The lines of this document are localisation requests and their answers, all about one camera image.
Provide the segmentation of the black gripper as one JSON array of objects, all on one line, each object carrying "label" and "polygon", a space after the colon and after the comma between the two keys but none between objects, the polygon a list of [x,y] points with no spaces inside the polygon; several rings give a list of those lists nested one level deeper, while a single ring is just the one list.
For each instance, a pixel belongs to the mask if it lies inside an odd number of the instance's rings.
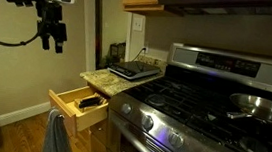
[{"label": "black gripper", "polygon": [[39,0],[36,3],[36,9],[37,15],[42,19],[37,24],[42,48],[49,50],[49,38],[52,37],[55,40],[56,53],[62,54],[63,42],[67,40],[66,24],[62,23],[62,6],[58,3]]}]

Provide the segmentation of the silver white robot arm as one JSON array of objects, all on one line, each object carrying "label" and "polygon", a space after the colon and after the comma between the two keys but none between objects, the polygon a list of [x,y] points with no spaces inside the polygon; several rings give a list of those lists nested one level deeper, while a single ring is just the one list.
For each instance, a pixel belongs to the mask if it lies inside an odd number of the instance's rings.
[{"label": "silver white robot arm", "polygon": [[38,21],[38,36],[42,40],[42,48],[49,49],[49,38],[55,41],[55,51],[59,54],[63,52],[62,47],[67,40],[66,24],[62,23],[62,4],[73,4],[75,0],[37,0],[36,8],[38,16],[42,21]]}]

